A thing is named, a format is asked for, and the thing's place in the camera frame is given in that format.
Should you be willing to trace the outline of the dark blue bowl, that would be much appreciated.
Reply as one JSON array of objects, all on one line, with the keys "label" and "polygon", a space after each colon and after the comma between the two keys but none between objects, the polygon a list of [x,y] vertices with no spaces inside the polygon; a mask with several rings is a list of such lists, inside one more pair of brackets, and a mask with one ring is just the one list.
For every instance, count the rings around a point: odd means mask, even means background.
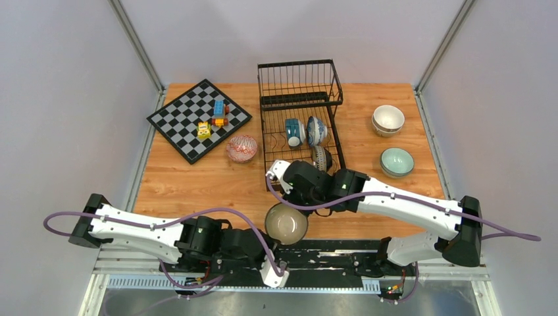
[{"label": "dark blue bowl", "polygon": [[271,207],[265,217],[265,231],[284,246],[289,246],[304,239],[309,221],[300,211],[283,203]]}]

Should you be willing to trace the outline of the black wire dish rack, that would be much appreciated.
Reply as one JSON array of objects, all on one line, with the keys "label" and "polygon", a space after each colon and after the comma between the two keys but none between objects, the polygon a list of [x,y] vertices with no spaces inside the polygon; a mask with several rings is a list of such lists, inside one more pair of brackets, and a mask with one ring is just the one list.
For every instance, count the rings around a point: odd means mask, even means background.
[{"label": "black wire dish rack", "polygon": [[287,120],[297,119],[306,128],[310,117],[319,119],[327,129],[319,145],[331,155],[328,172],[346,166],[335,122],[343,89],[333,59],[259,63],[257,80],[266,169],[276,160],[312,163],[308,142],[291,148],[286,132]]}]

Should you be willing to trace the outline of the light green celadon bowl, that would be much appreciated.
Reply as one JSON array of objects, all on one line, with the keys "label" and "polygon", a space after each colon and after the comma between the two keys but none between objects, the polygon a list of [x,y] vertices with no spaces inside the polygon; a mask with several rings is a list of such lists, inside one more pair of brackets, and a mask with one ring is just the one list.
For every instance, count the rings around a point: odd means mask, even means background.
[{"label": "light green celadon bowl", "polygon": [[411,169],[407,172],[394,172],[394,171],[391,171],[390,169],[382,168],[382,172],[390,178],[403,178],[403,177],[406,177],[406,176],[410,175],[413,172],[413,169]]}]

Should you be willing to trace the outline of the white green striped bowl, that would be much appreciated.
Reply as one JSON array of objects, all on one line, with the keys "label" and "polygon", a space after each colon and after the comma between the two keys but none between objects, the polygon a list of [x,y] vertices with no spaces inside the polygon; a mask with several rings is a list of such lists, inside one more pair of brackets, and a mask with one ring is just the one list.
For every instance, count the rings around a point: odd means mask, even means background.
[{"label": "white green striped bowl", "polygon": [[413,156],[399,147],[385,149],[380,155],[380,166],[394,172],[407,172],[415,167]]}]

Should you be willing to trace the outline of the cream white bowl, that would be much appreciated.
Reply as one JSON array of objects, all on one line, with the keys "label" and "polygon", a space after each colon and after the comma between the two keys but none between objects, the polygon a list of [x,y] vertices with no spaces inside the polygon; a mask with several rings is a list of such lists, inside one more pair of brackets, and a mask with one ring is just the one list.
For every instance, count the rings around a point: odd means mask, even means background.
[{"label": "cream white bowl", "polygon": [[402,129],[405,124],[405,115],[393,105],[381,105],[374,110],[371,120],[376,134],[389,138]]}]

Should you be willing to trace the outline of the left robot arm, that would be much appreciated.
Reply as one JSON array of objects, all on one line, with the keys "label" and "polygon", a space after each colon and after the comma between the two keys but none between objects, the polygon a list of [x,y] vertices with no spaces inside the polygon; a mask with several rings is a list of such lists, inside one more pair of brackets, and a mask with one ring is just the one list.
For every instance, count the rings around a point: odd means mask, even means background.
[{"label": "left robot arm", "polygon": [[232,228],[225,219],[207,214],[188,219],[163,219],[121,211],[104,196],[92,194],[68,241],[85,248],[113,244],[140,251],[186,272],[202,261],[238,261],[256,269],[283,271],[274,262],[269,239],[257,228]]}]

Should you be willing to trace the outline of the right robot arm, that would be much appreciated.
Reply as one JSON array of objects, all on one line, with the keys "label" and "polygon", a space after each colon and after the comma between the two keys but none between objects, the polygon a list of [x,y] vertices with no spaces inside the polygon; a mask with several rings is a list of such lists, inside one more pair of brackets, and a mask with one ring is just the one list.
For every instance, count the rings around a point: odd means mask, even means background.
[{"label": "right robot arm", "polygon": [[385,275],[414,261],[435,258],[463,267],[480,265],[482,223],[476,219],[482,213],[475,197],[436,199],[350,169],[328,174],[306,161],[277,160],[266,175],[279,181],[283,198],[300,211],[326,208],[373,213],[423,228],[420,234],[381,240],[375,259],[377,269]]}]

